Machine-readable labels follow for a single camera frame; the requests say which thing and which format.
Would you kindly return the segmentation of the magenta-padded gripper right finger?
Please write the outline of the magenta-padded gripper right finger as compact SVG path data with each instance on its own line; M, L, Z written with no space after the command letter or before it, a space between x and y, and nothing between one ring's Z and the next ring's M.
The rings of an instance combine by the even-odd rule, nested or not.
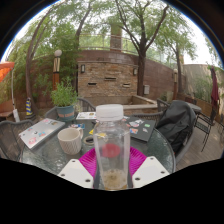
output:
M129 173L134 188L143 187L169 175L156 157L146 157L133 147L130 148Z

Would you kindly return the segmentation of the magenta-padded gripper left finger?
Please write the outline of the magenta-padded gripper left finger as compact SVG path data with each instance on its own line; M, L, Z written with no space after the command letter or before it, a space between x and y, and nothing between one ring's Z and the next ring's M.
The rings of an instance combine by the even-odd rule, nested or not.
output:
M96 171L96 153L92 148L80 159L71 159L58 176L83 188L92 188Z

